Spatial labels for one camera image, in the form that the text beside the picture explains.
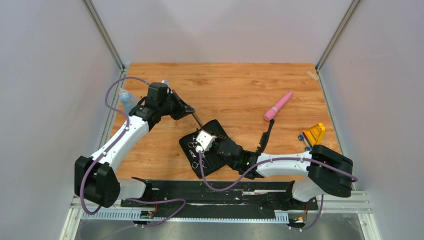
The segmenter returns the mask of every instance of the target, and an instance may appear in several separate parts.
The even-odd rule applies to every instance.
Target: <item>wood grain surface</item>
[[[282,63],[133,63],[128,76],[149,82],[170,81],[170,87],[192,105],[205,124],[217,119],[227,134],[245,150],[254,151],[268,129],[264,113],[284,94],[293,96],[275,119],[265,153],[293,154],[304,152],[305,144],[298,135],[306,128],[323,123],[326,132],[322,144],[339,151],[333,125],[320,83],[306,74],[315,68],[308,64]],[[125,88],[145,96],[148,86],[127,80]],[[118,114],[115,133],[125,119]],[[198,180],[178,140],[196,130],[192,116],[179,121],[162,118],[123,160],[119,178]],[[240,175],[224,166],[207,177],[209,180],[236,180]],[[255,181],[290,181],[296,176],[256,178]]]

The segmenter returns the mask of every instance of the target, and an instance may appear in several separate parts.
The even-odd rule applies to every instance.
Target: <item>silver scissors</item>
[[[189,142],[189,143],[187,144],[187,146],[188,146],[189,148],[194,149],[194,148],[197,146],[197,144],[198,144],[198,141],[196,141],[196,138],[195,138],[195,136],[193,135],[193,142]]]
[[[197,161],[194,161],[194,162],[191,164],[191,167],[192,167],[193,169],[197,169],[199,165],[200,165],[200,163],[198,163]]]

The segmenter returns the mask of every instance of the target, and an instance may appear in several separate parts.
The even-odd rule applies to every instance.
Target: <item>pink bottle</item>
[[[284,95],[273,107],[271,107],[268,111],[266,111],[263,119],[270,121],[273,119],[278,111],[287,103],[287,101],[292,97],[293,91],[289,91],[286,95]]]

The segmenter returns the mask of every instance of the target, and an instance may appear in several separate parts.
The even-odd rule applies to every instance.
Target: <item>transparent water bottle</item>
[[[122,103],[123,111],[126,114],[130,113],[131,109],[133,109],[140,101],[140,98],[136,97],[123,88],[119,90],[119,99]]]

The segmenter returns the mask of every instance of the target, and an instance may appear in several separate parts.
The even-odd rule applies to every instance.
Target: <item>metal corner post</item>
[[[324,64],[327,61],[327,58],[329,57],[331,51],[333,50],[334,46],[336,45],[337,41],[339,40],[340,36],[342,35],[343,31],[345,30],[346,26],[348,25],[355,11],[358,9],[358,6],[361,3],[361,1],[362,0],[352,0],[352,2],[350,3],[346,13],[344,14],[339,25],[337,26],[337,29],[335,30],[333,36],[331,37],[330,42],[328,43],[327,47],[325,48],[324,52],[321,55],[321,58],[319,59],[318,63],[315,66],[317,73],[319,73],[321,69],[323,68]]]
[[[107,48],[109,49],[110,54],[112,55],[113,60],[115,61],[118,68],[121,70],[121,72],[124,71],[125,65],[122,62],[121,57],[118,54],[118,51],[116,50],[114,44],[112,43],[111,38],[108,35],[108,32],[106,31],[105,26],[103,26],[102,21],[100,20],[99,14],[96,11],[96,8],[94,7],[91,0],[82,0],[82,3],[84,3],[88,14],[90,14],[90,17],[92,18],[94,25],[96,26],[98,32],[101,35],[101,38],[104,40],[104,43],[106,44]]]

